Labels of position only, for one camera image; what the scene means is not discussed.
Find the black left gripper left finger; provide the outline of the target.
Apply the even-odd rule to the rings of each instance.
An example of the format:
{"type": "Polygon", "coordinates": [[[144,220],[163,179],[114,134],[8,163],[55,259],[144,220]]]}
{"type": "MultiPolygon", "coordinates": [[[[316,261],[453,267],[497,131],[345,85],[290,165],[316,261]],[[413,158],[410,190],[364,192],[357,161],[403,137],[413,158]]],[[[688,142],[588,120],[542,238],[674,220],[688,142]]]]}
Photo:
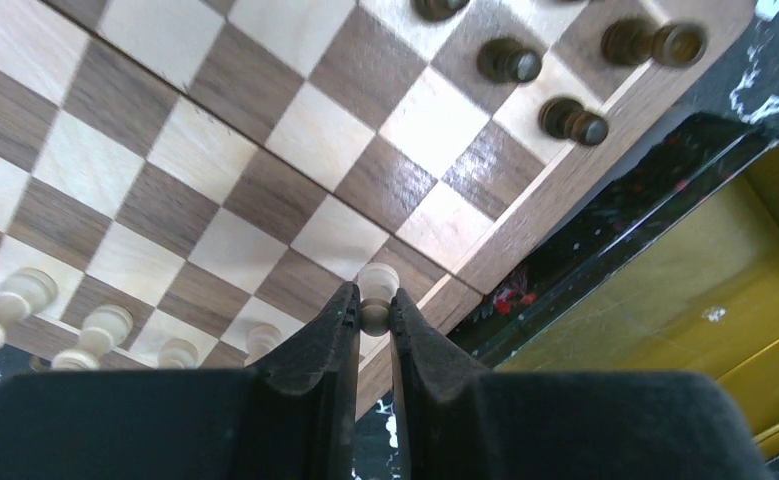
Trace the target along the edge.
{"type": "Polygon", "coordinates": [[[58,371],[0,383],[0,479],[347,479],[360,292],[242,368],[58,371]]]}

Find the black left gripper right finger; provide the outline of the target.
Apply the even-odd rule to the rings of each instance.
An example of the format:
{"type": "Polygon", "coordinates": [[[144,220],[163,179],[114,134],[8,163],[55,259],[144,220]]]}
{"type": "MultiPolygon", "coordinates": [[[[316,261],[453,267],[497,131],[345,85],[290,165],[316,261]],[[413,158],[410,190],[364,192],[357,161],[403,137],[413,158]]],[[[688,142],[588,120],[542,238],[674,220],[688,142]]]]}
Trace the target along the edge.
{"type": "Polygon", "coordinates": [[[729,395],[685,371],[498,373],[390,306],[407,479],[767,479],[729,395]]]}

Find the white chess piece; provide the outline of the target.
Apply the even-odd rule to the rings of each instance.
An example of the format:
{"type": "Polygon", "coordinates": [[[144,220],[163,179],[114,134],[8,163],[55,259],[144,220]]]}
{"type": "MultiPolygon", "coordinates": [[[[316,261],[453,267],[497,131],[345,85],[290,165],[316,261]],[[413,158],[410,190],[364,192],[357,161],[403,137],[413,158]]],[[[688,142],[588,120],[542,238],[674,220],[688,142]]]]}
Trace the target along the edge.
{"type": "Polygon", "coordinates": [[[100,305],[85,317],[78,340],[51,361],[52,370],[98,370],[102,357],[126,340],[133,327],[131,313],[113,304],[100,305]]]}
{"type": "Polygon", "coordinates": [[[247,358],[246,365],[254,363],[273,351],[283,341],[281,331],[274,325],[256,323],[251,326],[246,335],[247,358]]]}
{"type": "Polygon", "coordinates": [[[371,337],[389,330],[389,308],[400,287],[398,273],[389,265],[369,263],[357,275],[360,290],[361,329],[371,337]]]}
{"type": "Polygon", "coordinates": [[[199,354],[196,346],[181,338],[166,341],[157,356],[159,369],[196,369],[198,365],[199,354]]]}
{"type": "Polygon", "coordinates": [[[56,282],[42,270],[22,268],[8,276],[0,286],[0,349],[16,323],[42,312],[57,295],[56,282]]]}

